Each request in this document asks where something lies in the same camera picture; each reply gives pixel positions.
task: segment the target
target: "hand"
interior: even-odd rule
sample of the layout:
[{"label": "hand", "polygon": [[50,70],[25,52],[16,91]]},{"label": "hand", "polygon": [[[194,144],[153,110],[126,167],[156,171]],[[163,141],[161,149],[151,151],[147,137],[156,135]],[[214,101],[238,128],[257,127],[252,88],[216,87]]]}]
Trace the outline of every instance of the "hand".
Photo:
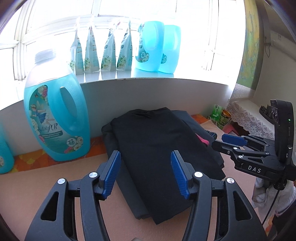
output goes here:
[{"label": "hand", "polygon": [[[270,184],[261,178],[256,178],[252,196],[252,205],[254,208],[258,208],[260,219],[263,220],[265,218],[276,193],[277,190],[274,189],[273,184]],[[294,183],[288,180],[285,189],[279,192],[270,215],[275,212],[277,216],[280,216],[295,201],[295,199],[296,188],[294,187]]]}]

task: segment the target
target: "electrical wire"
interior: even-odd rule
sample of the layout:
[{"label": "electrical wire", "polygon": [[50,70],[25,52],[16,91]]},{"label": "electrical wire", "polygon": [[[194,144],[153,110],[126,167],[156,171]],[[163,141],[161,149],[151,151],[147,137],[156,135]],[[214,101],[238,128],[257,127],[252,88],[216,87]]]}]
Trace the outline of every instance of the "electrical wire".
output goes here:
[{"label": "electrical wire", "polygon": [[266,52],[266,37],[265,37],[265,41],[264,42],[265,42],[264,43],[264,50],[265,50],[265,53],[266,53],[267,57],[269,58],[269,56],[270,56],[270,43],[268,45],[269,54],[267,54],[267,52]]},{"label": "electrical wire", "polygon": [[269,210],[268,210],[268,212],[267,212],[267,214],[266,214],[266,216],[265,216],[265,219],[263,220],[262,226],[264,225],[264,223],[265,223],[265,221],[266,221],[266,219],[267,219],[267,217],[268,217],[268,215],[269,215],[269,213],[270,213],[270,211],[271,211],[271,209],[272,209],[272,207],[273,207],[273,205],[274,205],[274,203],[275,203],[275,201],[276,201],[276,198],[277,198],[277,196],[279,195],[279,191],[280,191],[280,190],[278,190],[278,191],[276,192],[276,195],[275,195],[275,197],[274,197],[274,200],[273,200],[273,202],[272,202],[272,204],[271,204],[271,206],[270,206],[270,208],[269,208]]}]

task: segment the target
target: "white lace cover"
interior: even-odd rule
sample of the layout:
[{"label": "white lace cover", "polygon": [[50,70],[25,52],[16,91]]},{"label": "white lace cover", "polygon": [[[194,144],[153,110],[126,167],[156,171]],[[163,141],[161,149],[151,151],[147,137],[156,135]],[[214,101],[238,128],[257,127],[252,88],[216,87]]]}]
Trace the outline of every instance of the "white lace cover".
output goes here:
[{"label": "white lace cover", "polygon": [[231,102],[226,108],[231,118],[251,135],[274,140],[274,126],[260,113],[259,107],[250,100]]}]

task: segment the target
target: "pink cloth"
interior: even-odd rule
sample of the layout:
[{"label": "pink cloth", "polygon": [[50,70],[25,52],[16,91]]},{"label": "pink cloth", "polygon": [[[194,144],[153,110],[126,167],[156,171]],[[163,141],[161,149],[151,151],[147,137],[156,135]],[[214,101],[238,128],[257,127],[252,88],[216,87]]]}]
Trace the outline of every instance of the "pink cloth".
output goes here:
[{"label": "pink cloth", "polygon": [[202,143],[205,143],[207,146],[210,144],[210,142],[208,140],[201,138],[198,134],[196,134],[196,135],[202,141]]}]

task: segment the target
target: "light blue bottle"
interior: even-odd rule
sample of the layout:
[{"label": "light blue bottle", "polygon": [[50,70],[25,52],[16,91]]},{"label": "light blue bottle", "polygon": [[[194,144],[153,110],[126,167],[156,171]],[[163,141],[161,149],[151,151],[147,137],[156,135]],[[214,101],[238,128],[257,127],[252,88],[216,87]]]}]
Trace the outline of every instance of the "light blue bottle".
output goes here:
[{"label": "light blue bottle", "polygon": [[25,112],[34,135],[56,161],[87,154],[89,117],[76,76],[52,49],[37,53],[35,63],[24,93]]},{"label": "light blue bottle", "polygon": [[14,162],[13,155],[0,133],[0,174],[9,172],[13,168]]},{"label": "light blue bottle", "polygon": [[138,32],[136,68],[157,72],[163,55],[164,24],[159,21],[147,21],[139,26]]},{"label": "light blue bottle", "polygon": [[179,60],[181,43],[181,29],[176,25],[165,25],[165,37],[163,42],[163,56],[159,71],[173,74]]}]

